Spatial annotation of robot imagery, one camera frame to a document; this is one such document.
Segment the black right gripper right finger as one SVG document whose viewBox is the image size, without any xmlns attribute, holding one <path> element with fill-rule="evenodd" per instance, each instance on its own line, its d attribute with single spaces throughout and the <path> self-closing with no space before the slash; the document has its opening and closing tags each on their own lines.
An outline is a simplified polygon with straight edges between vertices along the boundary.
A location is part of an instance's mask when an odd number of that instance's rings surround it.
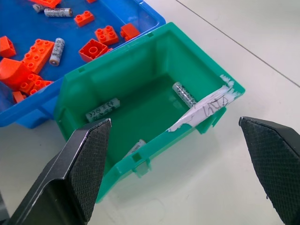
<svg viewBox="0 0 300 225">
<path fill-rule="evenodd" d="M 300 134 L 272 121 L 240 117 L 255 173 L 285 225 L 300 225 Z"/>
</svg>

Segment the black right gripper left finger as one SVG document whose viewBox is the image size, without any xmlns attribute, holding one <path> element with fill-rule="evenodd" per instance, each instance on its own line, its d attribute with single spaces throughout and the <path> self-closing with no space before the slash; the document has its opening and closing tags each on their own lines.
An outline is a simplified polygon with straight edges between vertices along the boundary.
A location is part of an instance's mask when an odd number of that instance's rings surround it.
<svg viewBox="0 0 300 225">
<path fill-rule="evenodd" d="M 111 121 L 75 130 L 44 167 L 8 225 L 87 225 L 105 170 Z"/>
</svg>

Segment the green plastic bin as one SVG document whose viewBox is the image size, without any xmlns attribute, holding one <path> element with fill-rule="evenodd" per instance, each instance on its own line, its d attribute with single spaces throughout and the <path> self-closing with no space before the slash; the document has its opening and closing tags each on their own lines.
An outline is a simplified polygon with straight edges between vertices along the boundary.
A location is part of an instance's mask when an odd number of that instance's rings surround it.
<svg viewBox="0 0 300 225">
<path fill-rule="evenodd" d="M 173 84 L 180 82 L 198 102 L 225 85 L 221 75 L 233 79 L 234 89 L 244 94 L 234 78 L 170 22 L 64 76 L 54 118 L 65 139 L 88 122 L 86 113 L 113 98 L 120 101 L 107 115 L 112 128 L 98 202 L 130 173 L 147 173 L 154 157 L 192 131 L 204 134 L 217 124 L 228 105 L 196 127 L 184 124 L 168 132 L 190 109 Z M 140 139 L 146 144 L 124 158 Z"/>
</svg>

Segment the white torn paper label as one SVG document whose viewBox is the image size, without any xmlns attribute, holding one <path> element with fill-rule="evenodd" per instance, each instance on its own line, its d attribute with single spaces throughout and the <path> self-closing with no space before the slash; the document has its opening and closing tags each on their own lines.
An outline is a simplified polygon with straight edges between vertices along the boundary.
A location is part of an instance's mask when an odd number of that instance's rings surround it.
<svg viewBox="0 0 300 225">
<path fill-rule="evenodd" d="M 241 96 L 241 92 L 234 89 L 235 81 L 233 79 L 226 75 L 221 75 L 220 78 L 225 82 L 225 85 L 198 101 L 196 105 L 191 107 L 168 128 L 168 132 L 174 132 L 184 124 L 196 127 Z"/>
</svg>

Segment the orange small block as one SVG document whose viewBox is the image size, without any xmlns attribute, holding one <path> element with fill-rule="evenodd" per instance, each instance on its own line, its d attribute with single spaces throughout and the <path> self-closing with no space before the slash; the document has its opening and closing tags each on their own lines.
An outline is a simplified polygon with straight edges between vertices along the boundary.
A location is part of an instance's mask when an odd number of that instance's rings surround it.
<svg viewBox="0 0 300 225">
<path fill-rule="evenodd" d="M 13 43 L 7 36 L 0 37 L 0 56 L 10 58 L 16 55 Z"/>
<path fill-rule="evenodd" d="M 20 91 L 13 91 L 12 96 L 15 104 L 20 103 L 27 98 L 27 95 Z"/>
<path fill-rule="evenodd" d="M 125 41 L 129 41 L 140 34 L 139 30 L 132 23 L 127 23 L 120 28 L 120 35 Z"/>
</svg>

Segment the orange curved block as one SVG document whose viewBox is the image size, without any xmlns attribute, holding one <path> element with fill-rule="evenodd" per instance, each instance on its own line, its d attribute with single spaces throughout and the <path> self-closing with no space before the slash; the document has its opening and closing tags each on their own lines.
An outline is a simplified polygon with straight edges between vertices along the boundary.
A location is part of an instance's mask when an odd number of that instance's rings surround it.
<svg viewBox="0 0 300 225">
<path fill-rule="evenodd" d="M 21 84 L 27 81 L 32 73 L 22 62 L 3 58 L 0 61 L 0 82 L 11 90 L 19 90 Z"/>
</svg>

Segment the red 2x4 plastic building brick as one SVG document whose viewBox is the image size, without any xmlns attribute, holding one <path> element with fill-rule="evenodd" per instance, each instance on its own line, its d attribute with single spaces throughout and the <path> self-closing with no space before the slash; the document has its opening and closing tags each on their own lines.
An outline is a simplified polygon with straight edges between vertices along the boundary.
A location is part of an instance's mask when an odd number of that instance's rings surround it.
<svg viewBox="0 0 300 225">
<path fill-rule="evenodd" d="M 21 61 L 31 72 L 39 74 L 53 51 L 54 42 L 36 39 Z"/>
</svg>

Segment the upside-down red toy brick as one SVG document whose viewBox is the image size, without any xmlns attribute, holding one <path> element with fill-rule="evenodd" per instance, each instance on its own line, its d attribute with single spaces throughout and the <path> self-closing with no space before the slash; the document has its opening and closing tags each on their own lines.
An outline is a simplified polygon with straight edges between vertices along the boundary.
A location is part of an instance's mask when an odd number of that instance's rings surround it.
<svg viewBox="0 0 300 225">
<path fill-rule="evenodd" d="M 79 50 L 79 55 L 85 62 L 93 61 L 108 51 L 108 46 L 91 39 L 86 45 Z"/>
</svg>

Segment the blue plastic tray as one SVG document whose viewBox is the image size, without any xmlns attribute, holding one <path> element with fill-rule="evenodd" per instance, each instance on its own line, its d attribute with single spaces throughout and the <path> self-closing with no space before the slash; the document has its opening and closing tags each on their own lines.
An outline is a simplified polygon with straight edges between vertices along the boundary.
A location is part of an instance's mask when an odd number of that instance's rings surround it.
<svg viewBox="0 0 300 225">
<path fill-rule="evenodd" d="M 37 13 L 30 0 L 0 0 L 0 37 L 8 37 L 15 49 L 14 60 L 22 60 L 37 39 L 54 41 L 62 38 L 65 47 L 58 66 L 46 63 L 40 72 L 52 84 L 42 91 L 14 103 L 12 91 L 0 82 L 0 127 L 17 123 L 35 128 L 53 119 L 53 111 L 64 75 L 82 66 L 79 50 L 98 28 L 112 26 L 119 32 L 125 24 L 133 24 L 141 35 L 165 24 L 165 19 L 144 0 L 61 0 L 61 8 L 70 8 L 74 15 L 90 11 L 95 19 L 79 27 L 73 18 L 50 18 Z"/>
</svg>

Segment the red 2-stud toy brick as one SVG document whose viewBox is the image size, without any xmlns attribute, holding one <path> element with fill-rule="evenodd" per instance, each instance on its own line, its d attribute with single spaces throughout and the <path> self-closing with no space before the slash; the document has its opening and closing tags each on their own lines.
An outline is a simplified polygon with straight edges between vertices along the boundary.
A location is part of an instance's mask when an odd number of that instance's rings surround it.
<svg viewBox="0 0 300 225">
<path fill-rule="evenodd" d="M 90 11 L 85 11 L 83 14 L 77 15 L 74 18 L 75 23 L 79 26 L 85 26 L 86 24 L 94 21 L 95 17 Z"/>
</svg>

